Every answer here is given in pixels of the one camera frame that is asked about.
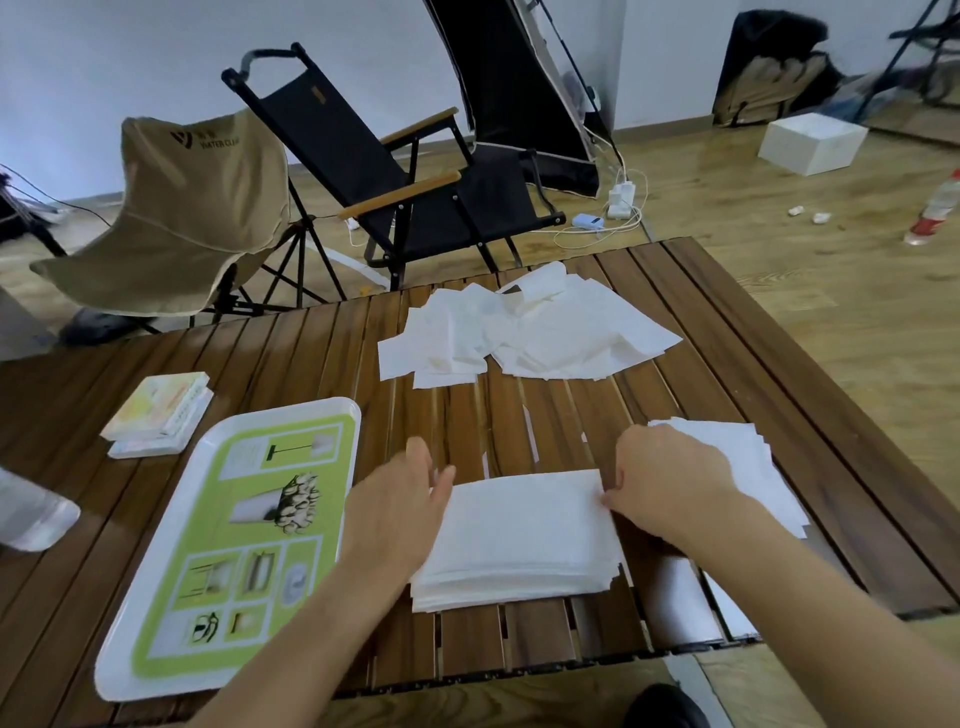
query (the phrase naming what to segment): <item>camping chair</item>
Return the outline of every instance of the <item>camping chair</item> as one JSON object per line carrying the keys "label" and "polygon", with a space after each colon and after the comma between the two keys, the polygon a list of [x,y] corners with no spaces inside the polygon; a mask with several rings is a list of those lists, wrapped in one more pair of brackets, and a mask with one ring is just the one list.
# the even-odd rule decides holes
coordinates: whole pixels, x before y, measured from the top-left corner
{"label": "camping chair", "polygon": [[[261,316],[292,310],[270,303],[279,281],[326,303],[303,284],[306,236],[345,298],[297,190],[286,152],[248,109],[181,126],[150,118],[122,126],[123,207],[112,227],[82,250],[31,268],[75,303],[118,316]],[[290,198],[300,219],[290,224]],[[278,270],[266,264],[288,246]],[[285,274],[299,252],[297,277]],[[274,276],[262,302],[244,285],[259,269]]]}
{"label": "camping chair", "polygon": [[[306,70],[260,98],[247,80],[252,61],[268,57],[300,59]],[[566,221],[543,193],[535,150],[505,150],[502,158],[475,162],[454,121],[456,109],[377,139],[299,43],[289,51],[250,51],[240,70],[228,68],[223,80],[344,207],[338,216],[354,218],[369,234],[364,258],[371,267],[390,271],[391,290],[403,285],[408,262],[474,246],[495,273],[487,245],[501,238],[519,267],[513,235]],[[418,182],[420,140],[443,129],[453,132],[468,166]],[[406,146],[411,148],[409,171],[391,154]],[[549,210],[544,217],[530,200],[523,160],[529,160],[534,184]],[[374,258],[377,247],[383,251],[379,259]]]}

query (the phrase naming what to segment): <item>table slat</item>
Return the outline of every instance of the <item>table slat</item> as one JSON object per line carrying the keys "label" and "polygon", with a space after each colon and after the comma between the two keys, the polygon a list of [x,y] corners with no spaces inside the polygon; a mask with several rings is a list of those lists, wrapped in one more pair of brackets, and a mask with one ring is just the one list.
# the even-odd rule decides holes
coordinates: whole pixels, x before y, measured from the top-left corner
{"label": "table slat", "polygon": [[[380,381],[377,343],[382,339],[396,336],[399,308],[399,293],[375,296],[370,301],[370,312],[364,327],[356,393],[353,396],[362,412],[354,483],[360,482],[383,465],[388,457],[394,382]],[[370,685],[373,644],[374,637],[371,636],[364,643],[340,682],[340,691],[356,691]]]}
{"label": "table slat", "polygon": [[867,590],[898,614],[952,606],[910,544],[666,250],[649,245],[631,254]]}
{"label": "table slat", "polygon": [[[502,285],[526,271],[499,274]],[[539,461],[538,473],[589,470],[595,466],[583,441],[583,429],[567,384],[560,380],[519,380]],[[584,658],[597,659],[647,649],[640,615],[626,578],[621,574],[608,592],[569,598]]]}
{"label": "table slat", "polygon": [[[78,502],[81,516],[60,541],[35,556],[36,568],[0,621],[0,644],[3,645],[0,703],[6,700],[13,681],[76,577],[132,472],[127,463],[126,468],[121,466],[121,471],[118,471],[120,474],[109,480],[108,486],[87,487],[106,460],[108,449],[106,441],[97,441],[96,433],[130,394],[135,386],[134,381],[138,382],[144,373],[163,366],[181,337],[182,332],[178,332],[159,336],[138,347],[124,347],[121,351],[130,352],[131,355],[118,363],[119,376],[116,380],[105,382],[103,389],[98,389],[100,397],[90,404],[86,426],[66,435],[66,445],[58,451],[51,465],[43,469],[38,479],[43,485],[64,479],[71,481],[72,487],[60,490],[65,495],[69,491],[69,496]],[[48,432],[47,437],[58,438],[63,434],[54,430]]]}
{"label": "table slat", "polygon": [[[600,262],[620,296],[662,327],[681,336],[684,335],[684,330],[667,310],[666,304],[657,295],[650,281],[643,275],[627,251],[611,251],[600,256]],[[656,369],[657,378],[667,382],[665,386],[672,389],[667,392],[671,402],[667,402],[662,397],[651,398],[656,389],[656,382],[651,375],[647,374],[649,366],[653,366]],[[727,395],[723,385],[713,376],[707,363],[700,358],[700,354],[686,339],[652,362],[621,372],[616,375],[616,379],[620,383],[620,392],[628,408],[642,410],[647,420],[666,419],[672,416],[674,408],[680,407],[684,417],[694,420],[747,422]],[[643,404],[635,401],[634,395],[634,391],[641,389],[644,391]],[[844,576],[851,578],[847,567],[829,546],[815,522],[806,527],[806,532],[807,545],[833,564]]]}
{"label": "table slat", "polygon": [[[424,305],[430,287],[404,291],[400,298],[397,330],[406,326],[407,311]],[[433,443],[433,390],[414,389],[414,376],[396,380],[394,416],[388,455],[406,447],[408,438],[420,436]],[[413,613],[410,588],[396,601],[373,635],[376,655],[372,685],[375,688],[398,683],[418,683],[437,676],[437,649],[434,645],[434,615]]]}
{"label": "table slat", "polygon": [[[499,288],[493,274],[471,282],[491,291]],[[486,425],[484,452],[490,477],[532,473],[534,458],[523,414],[520,380],[504,375],[491,357],[488,371],[478,377],[477,386]],[[576,659],[562,598],[511,602],[503,605],[503,611],[512,669]]]}
{"label": "table slat", "polygon": [[106,353],[98,349],[84,349],[77,354],[70,367],[56,366],[40,357],[12,362],[18,366],[0,374],[0,452],[22,439],[25,430],[44,419],[47,410],[62,406],[59,396],[50,401],[52,392],[59,395],[70,388],[74,378],[87,378],[91,368],[103,369],[107,365]]}
{"label": "table slat", "polygon": [[[208,328],[210,331],[209,339],[207,340],[203,353],[196,362],[196,370],[207,372],[210,375],[211,389],[216,388],[218,377],[223,371],[224,366],[227,363],[228,356],[230,352],[232,352],[233,347],[236,344],[237,337],[243,330],[243,325],[245,323],[246,322],[242,321],[233,321],[229,322],[228,324],[222,324],[216,328]],[[119,611],[120,605],[123,602],[123,598],[127,594],[127,589],[129,588],[133,580],[133,576],[140,565],[140,561],[143,559],[143,554],[147,550],[147,546],[153,538],[154,531],[156,530],[156,527],[160,522],[160,518],[166,509],[167,502],[169,501],[170,496],[173,494],[174,488],[180,480],[180,473],[182,472],[183,466],[185,465],[189,454],[193,451],[196,443],[200,440],[204,433],[206,433],[210,427],[219,421],[218,407],[220,407],[220,404],[216,399],[214,399],[207,408],[206,413],[204,413],[204,417],[198,425],[197,431],[191,438],[189,446],[186,448],[184,453],[179,456],[176,466],[173,467],[172,473],[168,476],[164,486],[164,491],[160,496],[159,503],[154,508],[154,512],[150,517],[147,527],[139,536],[136,550],[127,564],[119,585],[113,591],[109,606],[107,607],[107,610],[105,611],[104,616],[97,628],[97,633],[87,646],[86,652],[81,660],[80,667],[70,683],[65,698],[60,702],[60,708],[54,718],[54,725],[105,725],[110,721],[110,717],[117,706],[114,703],[107,703],[101,699],[93,686],[93,668],[97,654],[99,653],[100,647],[103,644],[103,641],[107,636],[107,632],[113,623],[113,618]],[[172,713],[174,702],[170,698],[163,699],[162,710],[155,703],[157,703],[157,701],[141,700],[132,704],[123,704],[120,706],[120,710],[124,711],[124,709],[130,705],[136,706],[138,710],[128,710],[130,718],[128,722],[135,722],[141,719],[144,721],[159,721]]]}
{"label": "table slat", "polygon": [[[34,412],[17,414],[3,414],[4,425],[10,423],[10,434],[6,447],[0,447],[2,456],[0,463],[12,472],[25,477],[36,475],[50,457],[50,453],[58,446],[56,438],[44,433],[53,426],[71,422],[71,412],[77,402],[89,390],[108,364],[103,356],[105,352],[87,350],[97,354],[84,359],[83,366],[76,372],[58,370],[47,377],[44,375],[45,385],[49,391],[57,392],[55,401],[48,406],[40,406]],[[40,393],[33,392],[36,401],[43,401]],[[20,591],[23,583],[34,570],[39,558],[34,553],[23,553],[12,548],[0,547],[0,618],[3,617],[13,598]]]}
{"label": "table slat", "polygon": [[[610,285],[593,256],[576,258],[567,265],[584,279]],[[660,379],[657,377],[652,383],[653,392],[663,401],[665,393],[656,389],[662,386]],[[569,384],[604,488],[610,489],[616,482],[616,442],[632,424],[627,407],[612,377],[604,381],[576,379]],[[669,411],[679,414],[675,404]],[[670,649],[691,643],[721,642],[723,632],[690,563],[619,514],[613,514],[613,519],[654,647]]]}
{"label": "table slat", "polygon": [[[229,407],[220,413],[221,420],[275,406],[303,319],[301,311],[293,311],[247,322],[228,370],[217,385],[216,399],[223,395]],[[182,696],[177,700],[174,717],[183,720],[195,715],[215,694],[216,691],[201,691]]]}
{"label": "table slat", "polygon": [[300,338],[290,361],[290,369],[283,382],[279,399],[281,407],[317,398],[337,310],[338,306],[335,304],[315,305],[307,309]]}
{"label": "table slat", "polygon": [[[178,337],[173,355],[157,373],[193,371],[209,336],[210,329],[195,329]],[[90,490],[119,493],[119,498],[112,511],[102,514],[108,518],[103,529],[13,683],[0,708],[0,725],[44,728],[53,718],[156,508],[174,461],[176,457],[168,456],[107,460],[101,465]]]}
{"label": "table slat", "polygon": [[664,248],[960,594],[960,511],[695,240],[678,238]]}
{"label": "table slat", "polygon": [[[444,287],[463,288],[462,281]],[[475,384],[458,384],[436,390],[438,418],[444,427],[445,448],[436,452],[438,468],[457,466],[454,487],[483,480],[480,418]],[[495,604],[440,612],[443,675],[462,675],[503,669],[500,612]]]}

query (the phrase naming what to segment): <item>paper napkin pile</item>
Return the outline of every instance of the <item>paper napkin pile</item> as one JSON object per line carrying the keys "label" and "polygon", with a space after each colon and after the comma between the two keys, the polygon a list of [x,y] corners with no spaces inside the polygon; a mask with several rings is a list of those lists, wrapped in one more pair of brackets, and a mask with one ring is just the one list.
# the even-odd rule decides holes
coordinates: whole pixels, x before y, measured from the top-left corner
{"label": "paper napkin pile", "polygon": [[476,381],[491,354],[504,374],[603,379],[682,339],[596,280],[549,263],[497,292],[472,283],[433,292],[403,333],[379,342],[380,380],[414,372],[414,388]]}
{"label": "paper napkin pile", "polygon": [[453,489],[414,612],[604,592],[622,551],[599,471],[541,473]]}
{"label": "paper napkin pile", "polygon": [[794,536],[806,538],[804,526],[810,525],[810,519],[774,465],[770,446],[752,424],[702,422],[674,417],[670,420],[654,420],[650,425],[670,425],[719,449],[730,460],[737,489],[763,503]]}

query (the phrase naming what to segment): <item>forearm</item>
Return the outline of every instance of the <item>forearm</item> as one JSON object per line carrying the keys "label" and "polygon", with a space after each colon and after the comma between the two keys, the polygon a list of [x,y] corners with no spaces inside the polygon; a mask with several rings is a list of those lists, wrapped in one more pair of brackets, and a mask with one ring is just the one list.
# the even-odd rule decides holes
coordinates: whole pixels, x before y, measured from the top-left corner
{"label": "forearm", "polygon": [[396,601],[386,568],[338,563],[302,608],[190,721],[190,728],[307,728]]}
{"label": "forearm", "polygon": [[743,609],[830,724],[948,725],[960,713],[960,668],[755,500],[725,501],[684,548]]}

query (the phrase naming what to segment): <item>left hand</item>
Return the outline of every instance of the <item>left hand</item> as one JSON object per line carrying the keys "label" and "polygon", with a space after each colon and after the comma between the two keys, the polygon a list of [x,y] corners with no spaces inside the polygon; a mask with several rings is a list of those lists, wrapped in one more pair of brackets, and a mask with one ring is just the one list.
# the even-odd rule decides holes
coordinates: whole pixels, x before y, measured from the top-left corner
{"label": "left hand", "polygon": [[420,437],[353,486],[347,496],[341,561],[377,570],[399,593],[430,555],[453,490],[452,465],[433,481]]}

